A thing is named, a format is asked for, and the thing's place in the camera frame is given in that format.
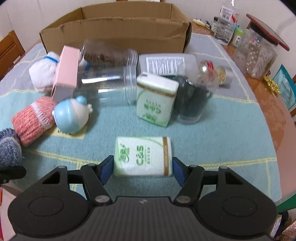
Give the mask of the blue grey sock roll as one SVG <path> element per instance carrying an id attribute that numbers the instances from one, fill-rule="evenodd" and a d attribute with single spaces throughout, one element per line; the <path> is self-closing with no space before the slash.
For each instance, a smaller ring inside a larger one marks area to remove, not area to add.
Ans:
<path id="1" fill-rule="evenodd" d="M 22 161 L 20 138 L 12 128 L 1 131 L 0 155 L 1 168 L 18 166 Z"/>

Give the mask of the green white tissue pack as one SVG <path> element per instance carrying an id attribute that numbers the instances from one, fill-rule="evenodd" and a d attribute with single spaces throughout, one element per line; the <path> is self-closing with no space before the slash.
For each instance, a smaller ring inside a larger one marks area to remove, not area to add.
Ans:
<path id="1" fill-rule="evenodd" d="M 171 176 L 172 147 L 168 137 L 117 137 L 114 168 L 116 176 Z"/>

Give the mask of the pink knitted sock roll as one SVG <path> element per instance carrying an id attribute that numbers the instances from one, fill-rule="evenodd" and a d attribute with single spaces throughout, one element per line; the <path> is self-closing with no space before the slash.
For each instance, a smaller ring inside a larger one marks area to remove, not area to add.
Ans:
<path id="1" fill-rule="evenodd" d="M 52 111 L 56 105 L 51 97 L 43 96 L 12 117 L 11 122 L 22 146 L 29 146 L 55 125 Z"/>

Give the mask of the blue white egg toy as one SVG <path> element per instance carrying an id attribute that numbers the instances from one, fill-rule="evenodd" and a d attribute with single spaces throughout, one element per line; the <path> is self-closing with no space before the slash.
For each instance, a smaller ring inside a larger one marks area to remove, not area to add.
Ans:
<path id="1" fill-rule="evenodd" d="M 52 111 L 55 124 L 60 132 L 74 134 L 79 132 L 88 123 L 92 105 L 83 95 L 59 102 Z"/>

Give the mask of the dark green glass cup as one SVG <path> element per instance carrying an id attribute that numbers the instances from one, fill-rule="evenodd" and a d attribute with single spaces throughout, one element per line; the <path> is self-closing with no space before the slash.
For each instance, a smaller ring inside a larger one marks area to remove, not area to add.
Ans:
<path id="1" fill-rule="evenodd" d="M 173 113 L 178 122 L 186 125 L 197 123 L 213 93 L 204 85 L 192 84 L 184 75 L 177 75 L 179 83 Z"/>

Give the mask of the clear plastic jar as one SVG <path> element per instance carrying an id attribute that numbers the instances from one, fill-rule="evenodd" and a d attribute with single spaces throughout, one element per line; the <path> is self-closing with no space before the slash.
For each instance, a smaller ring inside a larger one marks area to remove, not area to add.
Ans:
<path id="1" fill-rule="evenodd" d="M 100 105 L 134 105 L 137 99 L 136 66 L 90 69 L 78 73 L 74 96 Z"/>

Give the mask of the jar with gold ornaments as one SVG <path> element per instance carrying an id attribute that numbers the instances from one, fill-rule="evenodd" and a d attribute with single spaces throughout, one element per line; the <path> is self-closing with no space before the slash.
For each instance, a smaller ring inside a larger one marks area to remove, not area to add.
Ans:
<path id="1" fill-rule="evenodd" d="M 229 88 L 234 79 L 234 72 L 229 66 L 215 66 L 210 60 L 198 63 L 198 81 L 207 86 Z"/>

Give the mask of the pink rectangular box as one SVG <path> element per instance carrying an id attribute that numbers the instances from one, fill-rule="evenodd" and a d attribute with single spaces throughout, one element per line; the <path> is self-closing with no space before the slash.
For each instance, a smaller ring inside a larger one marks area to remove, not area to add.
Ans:
<path id="1" fill-rule="evenodd" d="M 71 98 L 77 86 L 80 50 L 64 46 L 55 72 L 51 99 L 60 102 Z"/>

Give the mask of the white blue-striped sock ball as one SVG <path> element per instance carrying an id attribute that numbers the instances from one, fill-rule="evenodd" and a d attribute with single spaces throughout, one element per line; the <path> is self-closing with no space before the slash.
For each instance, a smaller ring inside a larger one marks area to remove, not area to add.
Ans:
<path id="1" fill-rule="evenodd" d="M 51 91 L 59 58 L 60 56 L 55 52 L 49 52 L 29 68 L 32 84 L 38 92 Z"/>

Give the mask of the clear jar dark contents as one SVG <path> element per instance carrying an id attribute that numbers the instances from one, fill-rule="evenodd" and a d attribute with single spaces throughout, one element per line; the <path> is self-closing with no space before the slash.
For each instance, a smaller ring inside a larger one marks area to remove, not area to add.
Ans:
<path id="1" fill-rule="evenodd" d="M 80 51 L 79 70 L 136 65 L 138 53 L 132 49 L 120 49 L 99 40 L 85 40 Z"/>

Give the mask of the wooden chair left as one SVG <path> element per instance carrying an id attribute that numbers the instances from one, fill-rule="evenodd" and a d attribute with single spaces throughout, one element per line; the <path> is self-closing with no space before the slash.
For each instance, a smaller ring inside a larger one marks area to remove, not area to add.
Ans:
<path id="1" fill-rule="evenodd" d="M 25 55 L 25 50 L 20 43 L 16 32 L 10 31 L 0 42 L 0 76 L 1 79 Z"/>

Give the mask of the large clear storage jar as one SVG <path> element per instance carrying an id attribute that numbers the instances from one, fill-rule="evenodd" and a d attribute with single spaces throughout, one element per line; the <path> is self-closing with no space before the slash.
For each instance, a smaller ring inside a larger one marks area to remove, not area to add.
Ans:
<path id="1" fill-rule="evenodd" d="M 261 80 L 267 74 L 278 54 L 276 46 L 252 29 L 243 31 L 233 60 L 241 72 Z"/>

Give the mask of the green cap small bottle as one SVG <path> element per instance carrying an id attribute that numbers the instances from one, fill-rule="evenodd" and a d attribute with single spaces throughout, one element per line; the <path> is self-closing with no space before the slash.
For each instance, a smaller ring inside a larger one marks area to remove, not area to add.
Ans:
<path id="1" fill-rule="evenodd" d="M 243 30 L 241 30 L 241 28 L 235 29 L 233 38 L 231 40 L 231 45 L 233 45 L 235 48 L 239 45 L 242 34 L 243 34 Z"/>

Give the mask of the red brown jar lid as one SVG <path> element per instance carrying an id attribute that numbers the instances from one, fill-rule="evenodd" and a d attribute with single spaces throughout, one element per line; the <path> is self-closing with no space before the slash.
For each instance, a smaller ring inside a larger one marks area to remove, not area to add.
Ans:
<path id="1" fill-rule="evenodd" d="M 250 14 L 246 14 L 246 16 L 250 19 L 247 29 L 252 29 L 261 37 L 269 41 L 271 44 L 275 46 L 280 45 L 286 51 L 290 51 L 290 47 L 286 44 L 286 42 L 281 39 L 281 37 L 276 32 L 274 32 L 274 30 L 271 29 L 266 23 Z"/>

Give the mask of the clear water bottle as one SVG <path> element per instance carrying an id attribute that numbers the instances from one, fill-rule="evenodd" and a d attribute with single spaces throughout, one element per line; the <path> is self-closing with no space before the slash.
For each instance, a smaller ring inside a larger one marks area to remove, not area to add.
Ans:
<path id="1" fill-rule="evenodd" d="M 214 32 L 214 38 L 216 38 L 220 44 L 228 45 L 230 43 L 239 15 L 238 1 L 231 0 L 222 3 Z"/>

